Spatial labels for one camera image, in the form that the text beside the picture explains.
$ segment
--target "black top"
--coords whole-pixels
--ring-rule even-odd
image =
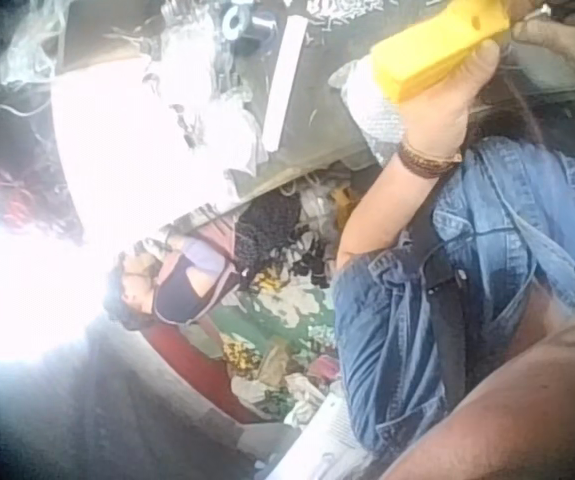
[[[209,303],[214,287],[205,297],[199,297],[187,277],[187,269],[193,266],[191,260],[181,256],[172,272],[158,287],[154,305],[155,313],[161,320],[186,323],[196,318]]]

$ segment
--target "wire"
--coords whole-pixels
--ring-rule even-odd
[[[50,103],[51,100],[47,100],[47,102],[45,102],[43,105],[30,112],[20,112],[16,110],[14,107],[10,107],[9,105],[4,105],[2,103],[0,103],[0,109],[7,110],[8,112],[13,113],[18,117],[31,117],[32,115],[36,115],[38,112],[43,111],[45,108],[49,106]]]

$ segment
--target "wrist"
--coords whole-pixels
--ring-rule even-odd
[[[440,138],[440,135],[431,134],[430,132],[418,132],[408,130],[405,134],[407,145],[415,151],[428,157],[441,159],[451,159],[459,151],[462,142],[455,145],[453,141],[446,141]]]

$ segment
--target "finger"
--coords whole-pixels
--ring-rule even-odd
[[[575,27],[551,20],[534,19],[514,25],[512,36],[519,42],[538,45],[569,56],[573,53]]]
[[[443,83],[446,92],[461,102],[473,100],[491,79],[498,67],[500,47],[493,40],[485,40]]]
[[[512,20],[520,20],[540,7],[544,0],[505,0],[505,8]]]

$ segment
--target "yellow tool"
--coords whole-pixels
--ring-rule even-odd
[[[453,0],[440,14],[374,45],[374,78],[400,103],[442,80],[476,46],[509,29],[503,0]]]

